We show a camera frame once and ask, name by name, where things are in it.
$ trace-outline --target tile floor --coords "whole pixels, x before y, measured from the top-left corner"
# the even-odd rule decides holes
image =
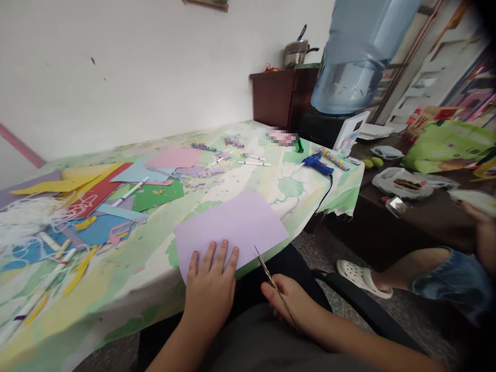
[[[338,259],[346,259],[358,265],[366,265],[349,248],[337,240],[324,227],[309,235],[302,232],[293,242],[308,266],[327,272],[335,271]],[[334,312],[370,330],[370,327],[338,294],[322,286]],[[458,364],[459,350],[441,335],[439,326],[426,315],[432,304],[409,292],[396,291],[390,300],[372,296],[433,358],[450,367]],[[138,335],[117,340],[94,352],[76,369],[76,372],[133,371],[137,358]]]

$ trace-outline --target scissors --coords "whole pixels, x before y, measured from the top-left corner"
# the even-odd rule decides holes
[[[281,297],[281,300],[283,300],[284,307],[286,308],[286,311],[291,316],[291,319],[293,320],[293,323],[294,323],[294,327],[296,328],[296,330],[298,331],[299,334],[302,334],[300,327],[298,326],[298,323],[296,322],[295,317],[293,316],[291,310],[289,309],[288,304],[286,303],[286,300],[284,299],[282,293],[279,291],[279,288],[277,287],[277,284],[275,283],[274,279],[272,279],[272,275],[270,274],[269,269],[267,269],[267,266],[265,265],[265,262],[263,261],[262,256],[260,256],[260,252],[258,251],[257,246],[254,244],[253,244],[253,246],[255,247],[255,250],[257,251],[258,261],[260,261],[260,264],[262,265],[263,271],[265,271],[265,275],[269,278],[270,284],[272,285],[272,287],[275,288],[275,290],[279,294],[279,297]]]

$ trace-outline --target sandal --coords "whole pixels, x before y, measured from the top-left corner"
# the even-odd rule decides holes
[[[345,260],[338,260],[336,262],[336,268],[337,272],[341,276],[344,276],[357,287],[365,289],[377,297],[387,300],[393,295],[392,288],[390,288],[387,292],[377,289],[370,275],[371,270],[369,268],[362,268]]]

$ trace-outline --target glue gun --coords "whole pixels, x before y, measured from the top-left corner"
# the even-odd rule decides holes
[[[323,165],[320,162],[321,156],[322,156],[322,154],[319,152],[316,154],[310,155],[308,158],[303,159],[301,165],[311,166],[311,167],[315,168],[316,170],[318,170],[319,172],[321,172],[324,176],[327,176],[327,175],[331,174],[332,172],[334,172],[334,169]]]

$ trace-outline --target denim shorts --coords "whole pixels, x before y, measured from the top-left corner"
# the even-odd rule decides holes
[[[411,291],[432,299],[447,300],[476,327],[494,301],[493,283],[481,263],[473,256],[454,251],[440,267],[418,277]]]

